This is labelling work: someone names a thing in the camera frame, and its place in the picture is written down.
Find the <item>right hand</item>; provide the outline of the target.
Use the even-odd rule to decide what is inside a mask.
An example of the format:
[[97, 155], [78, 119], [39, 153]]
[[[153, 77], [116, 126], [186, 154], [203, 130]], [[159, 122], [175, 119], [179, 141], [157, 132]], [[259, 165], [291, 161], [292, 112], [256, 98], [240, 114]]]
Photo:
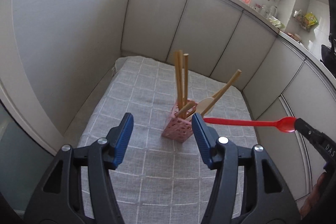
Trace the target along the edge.
[[305, 202], [303, 203], [303, 206], [299, 210], [301, 218], [306, 217], [308, 213], [311, 211], [311, 209], [313, 208], [313, 206], [315, 206], [317, 202], [319, 201], [321, 192], [322, 192], [321, 190], [322, 183], [325, 182], [326, 179], [327, 179], [326, 172], [322, 173], [319, 176], [317, 183], [313, 186], [311, 193], [306, 198]]

